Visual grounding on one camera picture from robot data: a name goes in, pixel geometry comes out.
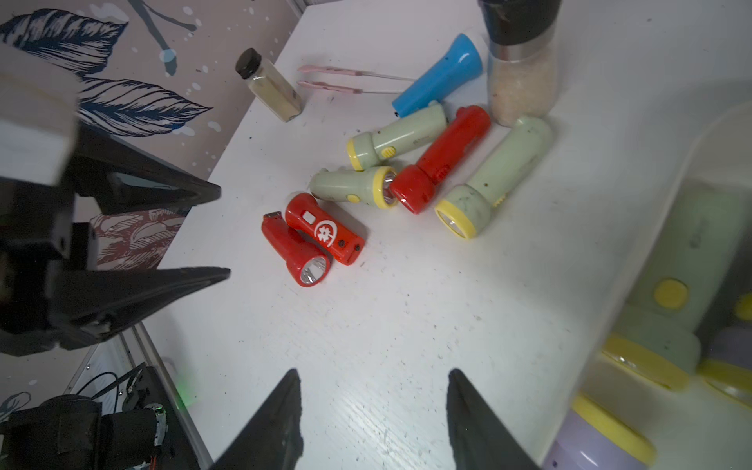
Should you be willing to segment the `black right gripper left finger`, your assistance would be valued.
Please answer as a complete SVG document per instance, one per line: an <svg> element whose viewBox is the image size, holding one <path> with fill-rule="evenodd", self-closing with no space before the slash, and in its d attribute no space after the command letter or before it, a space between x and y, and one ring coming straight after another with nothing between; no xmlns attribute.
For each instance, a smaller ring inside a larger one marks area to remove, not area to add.
<svg viewBox="0 0 752 470"><path fill-rule="evenodd" d="M293 470L304 453L301 378L286 372L211 469Z"/></svg>

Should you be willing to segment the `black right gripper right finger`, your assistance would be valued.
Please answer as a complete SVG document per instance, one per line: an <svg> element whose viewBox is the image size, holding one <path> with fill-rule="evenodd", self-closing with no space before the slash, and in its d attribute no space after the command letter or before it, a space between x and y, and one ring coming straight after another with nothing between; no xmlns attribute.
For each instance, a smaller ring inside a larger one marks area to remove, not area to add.
<svg viewBox="0 0 752 470"><path fill-rule="evenodd" d="M539 469L467 376L448 374L448 436L457 469Z"/></svg>

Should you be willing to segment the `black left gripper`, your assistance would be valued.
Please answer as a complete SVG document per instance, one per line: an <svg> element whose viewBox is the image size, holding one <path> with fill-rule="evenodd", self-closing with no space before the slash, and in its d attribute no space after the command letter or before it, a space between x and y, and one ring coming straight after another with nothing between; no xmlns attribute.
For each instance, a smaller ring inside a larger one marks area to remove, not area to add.
<svg viewBox="0 0 752 470"><path fill-rule="evenodd" d="M96 237L74 221L76 194L93 198L104 215L179 212L217 201L219 186L83 123L64 180L70 187L1 179L3 354L106 342L230 277L215 266L89 271Z"/></svg>

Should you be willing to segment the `small pale green flashlight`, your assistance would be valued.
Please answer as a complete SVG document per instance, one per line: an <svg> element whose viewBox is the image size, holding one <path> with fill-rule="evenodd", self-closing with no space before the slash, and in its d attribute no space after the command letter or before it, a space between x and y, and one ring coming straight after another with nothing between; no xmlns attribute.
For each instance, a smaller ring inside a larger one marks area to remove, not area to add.
<svg viewBox="0 0 752 470"><path fill-rule="evenodd" d="M685 389L701 355L696 330L732 265L747 213L738 191L681 188L603 354L669 391Z"/></svg>

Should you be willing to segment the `small purple flashlight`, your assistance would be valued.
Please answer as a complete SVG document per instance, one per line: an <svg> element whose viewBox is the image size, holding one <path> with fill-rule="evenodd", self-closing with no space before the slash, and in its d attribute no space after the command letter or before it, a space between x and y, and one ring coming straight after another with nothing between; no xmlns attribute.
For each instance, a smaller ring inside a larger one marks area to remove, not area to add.
<svg viewBox="0 0 752 470"><path fill-rule="evenodd" d="M712 390L751 409L751 294L734 306L732 323L710 342L697 374Z"/></svg>

